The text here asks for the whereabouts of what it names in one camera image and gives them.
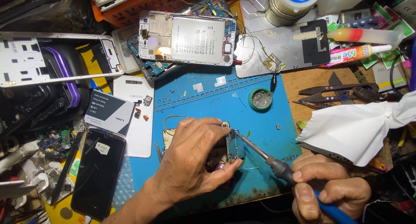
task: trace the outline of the plastic crate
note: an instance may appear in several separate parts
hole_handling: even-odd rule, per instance
[[[94,1],[91,0],[91,4],[97,21],[105,20],[119,28],[139,22],[142,10],[174,12],[185,5],[179,0],[128,0],[106,12],[101,12]]]

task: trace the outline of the bubble wrap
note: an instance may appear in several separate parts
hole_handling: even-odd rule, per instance
[[[120,167],[119,177],[117,178],[116,188],[114,189],[114,195],[112,200],[112,206],[121,207],[126,203],[134,194],[132,168],[130,167],[130,159],[127,155],[123,157],[122,166]]]

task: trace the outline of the glue tube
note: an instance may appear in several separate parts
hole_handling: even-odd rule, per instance
[[[333,38],[335,41],[386,44],[395,49],[404,38],[404,29],[403,25],[398,25],[394,30],[340,28],[329,31],[328,38]]]
[[[352,48],[341,48],[331,50],[331,61],[325,64],[324,67],[335,66],[340,63],[347,63],[351,61],[361,60],[363,58],[370,57],[375,53],[392,50],[390,45],[386,46],[358,46]]]

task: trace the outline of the phone screen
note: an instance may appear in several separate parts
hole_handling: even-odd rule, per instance
[[[109,215],[125,147],[121,137],[88,130],[71,200],[74,211],[100,221]]]

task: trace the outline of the white tissue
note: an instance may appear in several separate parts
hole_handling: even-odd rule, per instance
[[[390,128],[416,121],[416,91],[398,103],[337,105],[312,112],[312,118],[296,140],[366,166],[383,147]]]

